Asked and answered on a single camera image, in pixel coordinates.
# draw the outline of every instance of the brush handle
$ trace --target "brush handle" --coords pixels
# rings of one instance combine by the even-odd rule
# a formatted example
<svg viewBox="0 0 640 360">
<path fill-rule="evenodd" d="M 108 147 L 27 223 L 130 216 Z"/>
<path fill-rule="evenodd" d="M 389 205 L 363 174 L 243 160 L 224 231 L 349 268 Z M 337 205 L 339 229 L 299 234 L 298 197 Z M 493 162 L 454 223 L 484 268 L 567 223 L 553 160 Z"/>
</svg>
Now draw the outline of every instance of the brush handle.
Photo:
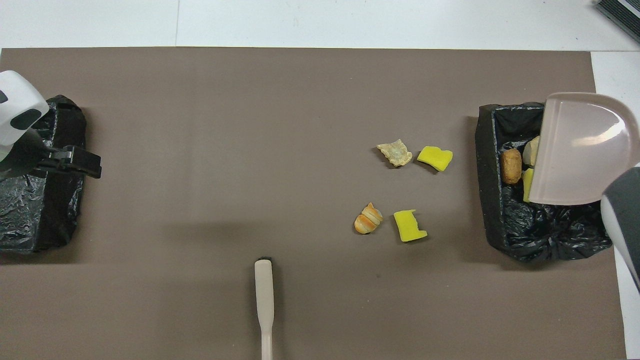
<svg viewBox="0 0 640 360">
<path fill-rule="evenodd" d="M 273 273 L 269 260 L 255 262 L 255 301 L 262 331 L 262 360 L 271 360 L 271 328 L 273 327 Z"/>
</svg>

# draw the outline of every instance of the white floor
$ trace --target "white floor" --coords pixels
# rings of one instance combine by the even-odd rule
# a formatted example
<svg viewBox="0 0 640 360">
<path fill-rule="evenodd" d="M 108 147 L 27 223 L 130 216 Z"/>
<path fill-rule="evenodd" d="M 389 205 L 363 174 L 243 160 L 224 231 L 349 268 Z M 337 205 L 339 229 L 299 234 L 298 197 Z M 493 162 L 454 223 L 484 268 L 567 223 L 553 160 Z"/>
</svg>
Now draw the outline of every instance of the white floor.
<svg viewBox="0 0 640 360">
<path fill-rule="evenodd" d="M 0 0 L 0 48 L 96 46 L 591 51 L 597 92 L 640 119 L 640 44 L 591 0 Z M 640 358 L 640 295 L 616 260 Z"/>
</svg>

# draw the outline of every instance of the brown table surface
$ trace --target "brown table surface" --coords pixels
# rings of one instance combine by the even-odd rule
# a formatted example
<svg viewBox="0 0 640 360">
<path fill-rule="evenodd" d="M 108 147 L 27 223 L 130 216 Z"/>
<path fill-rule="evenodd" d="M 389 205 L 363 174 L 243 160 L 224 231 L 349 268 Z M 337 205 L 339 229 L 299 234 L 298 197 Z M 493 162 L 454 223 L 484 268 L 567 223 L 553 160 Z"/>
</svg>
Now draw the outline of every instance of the brown table surface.
<svg viewBox="0 0 640 360">
<path fill-rule="evenodd" d="M 0 258 L 2 359 L 258 359 L 253 262 L 272 256 L 275 359 L 625 357 L 613 251 L 517 263 L 485 240 L 478 106 L 594 92 L 588 53 L 3 49 L 83 108 L 103 177 L 72 243 Z M 452 150 L 390 168 L 401 138 Z M 353 230 L 369 202 L 385 221 Z M 401 243 L 395 211 L 425 240 Z"/>
</svg>

